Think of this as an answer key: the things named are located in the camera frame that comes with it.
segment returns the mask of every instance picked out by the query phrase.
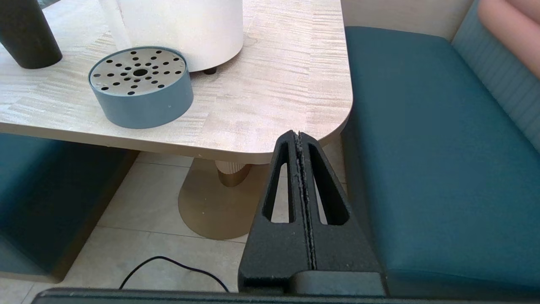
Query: white wall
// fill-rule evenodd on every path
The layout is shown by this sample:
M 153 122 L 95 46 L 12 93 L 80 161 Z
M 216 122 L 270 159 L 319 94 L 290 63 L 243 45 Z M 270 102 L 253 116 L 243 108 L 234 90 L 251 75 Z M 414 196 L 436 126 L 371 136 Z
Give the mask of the white wall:
M 473 0 L 341 0 L 345 26 L 419 32 L 452 40 Z

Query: round blue container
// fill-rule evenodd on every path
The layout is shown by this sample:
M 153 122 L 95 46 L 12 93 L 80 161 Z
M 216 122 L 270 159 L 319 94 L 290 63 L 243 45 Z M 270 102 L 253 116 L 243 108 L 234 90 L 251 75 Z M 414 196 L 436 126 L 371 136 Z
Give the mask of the round blue container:
M 172 49 L 142 47 L 116 52 L 94 65 L 88 82 L 105 116 L 125 128 L 171 122 L 193 102 L 186 61 Z

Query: wooden tabletop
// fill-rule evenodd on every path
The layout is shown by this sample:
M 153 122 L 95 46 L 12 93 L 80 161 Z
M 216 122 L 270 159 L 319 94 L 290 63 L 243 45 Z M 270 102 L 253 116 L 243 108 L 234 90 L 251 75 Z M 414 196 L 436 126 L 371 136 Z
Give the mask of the wooden tabletop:
M 64 58 L 25 70 L 0 46 L 0 132 L 268 163 L 281 134 L 325 144 L 352 106 L 340 0 L 244 0 L 241 52 L 214 75 L 192 73 L 193 105 L 151 129 L 109 122 L 87 82 L 116 51 L 98 0 L 61 0 L 44 12 Z

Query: grout line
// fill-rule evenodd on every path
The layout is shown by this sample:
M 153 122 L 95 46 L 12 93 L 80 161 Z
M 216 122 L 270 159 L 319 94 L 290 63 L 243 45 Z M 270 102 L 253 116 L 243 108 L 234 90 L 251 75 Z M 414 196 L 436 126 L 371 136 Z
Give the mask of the grout line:
M 32 288 L 34 287 L 36 283 L 33 283 L 32 286 L 30 286 L 30 289 L 28 289 L 28 292 L 26 293 L 26 296 L 24 296 L 23 300 L 21 301 L 21 304 L 24 303 L 24 300 L 26 300 L 26 298 L 28 297 L 28 295 L 30 294 L 30 292 L 32 291 Z
M 191 165 L 189 166 L 179 166 L 176 164 L 168 164 L 168 163 L 151 163 L 151 162 L 142 162 L 142 161 L 135 161 L 136 163 L 145 163 L 145 164 L 157 164 L 160 166 L 169 166 L 169 167 L 180 167 L 180 168 L 191 168 Z
M 209 239 L 209 238 L 204 237 L 204 236 L 183 235 L 183 234 L 166 233 L 166 232 L 155 232 L 155 231 L 139 230 L 139 229 L 131 229 L 131 228 L 109 227 L 109 226 L 103 226 L 103 225 L 96 225 L 96 227 L 110 228 L 110 229 L 119 229 L 119 230 L 128 230 L 128 231 L 137 231 L 137 232 L 148 232 L 148 233 L 165 234 L 165 235 L 174 235 L 174 236 L 193 237 L 193 238 L 195 238 L 195 239 L 202 239 L 202 240 L 223 241 L 223 242 L 229 242 L 229 243 L 245 244 L 244 242 L 240 242 L 240 241 L 214 240 L 214 239 Z

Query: tile floor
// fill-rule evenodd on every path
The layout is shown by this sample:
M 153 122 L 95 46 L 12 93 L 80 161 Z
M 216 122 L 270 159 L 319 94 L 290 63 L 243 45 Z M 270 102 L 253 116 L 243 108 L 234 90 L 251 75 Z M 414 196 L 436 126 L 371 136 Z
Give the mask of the tile floor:
M 341 141 L 324 148 L 346 189 Z M 205 239 L 192 232 L 178 213 L 178 191 L 192 159 L 141 153 L 86 245 L 60 284 L 0 279 L 0 304 L 31 303 L 52 287 L 118 288 L 139 263 L 164 255 L 209 271 L 237 291 L 237 271 L 247 236 L 234 240 Z M 275 215 L 286 215 L 287 182 L 282 174 Z M 126 288 L 222 291 L 211 278 L 152 261 L 136 272 Z

